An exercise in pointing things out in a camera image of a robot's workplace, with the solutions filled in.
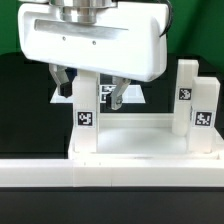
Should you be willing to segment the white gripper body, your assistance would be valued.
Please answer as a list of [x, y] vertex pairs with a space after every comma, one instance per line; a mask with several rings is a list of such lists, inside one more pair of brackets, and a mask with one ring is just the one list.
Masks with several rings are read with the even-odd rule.
[[167, 67], [168, 6], [120, 2], [100, 10], [94, 24], [62, 19], [51, 4], [21, 5], [21, 50], [36, 61], [150, 82]]

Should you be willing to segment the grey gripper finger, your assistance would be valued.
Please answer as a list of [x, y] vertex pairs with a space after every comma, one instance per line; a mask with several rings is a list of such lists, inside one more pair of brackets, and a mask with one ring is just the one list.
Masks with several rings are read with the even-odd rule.
[[57, 85], [59, 96], [68, 98], [72, 95], [72, 82], [69, 80], [66, 73], [66, 67], [50, 64], [49, 72]]
[[106, 108], [112, 110], [118, 110], [122, 106], [123, 93], [131, 83], [128, 78], [112, 77], [112, 83], [115, 85], [115, 89], [106, 95]]

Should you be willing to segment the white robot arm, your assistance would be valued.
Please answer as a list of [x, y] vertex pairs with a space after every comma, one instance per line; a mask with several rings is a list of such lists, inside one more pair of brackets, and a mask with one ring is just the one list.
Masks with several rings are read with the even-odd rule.
[[30, 60], [111, 75], [106, 104], [116, 110], [132, 80], [151, 82], [167, 67], [169, 0], [20, 0], [20, 47]]

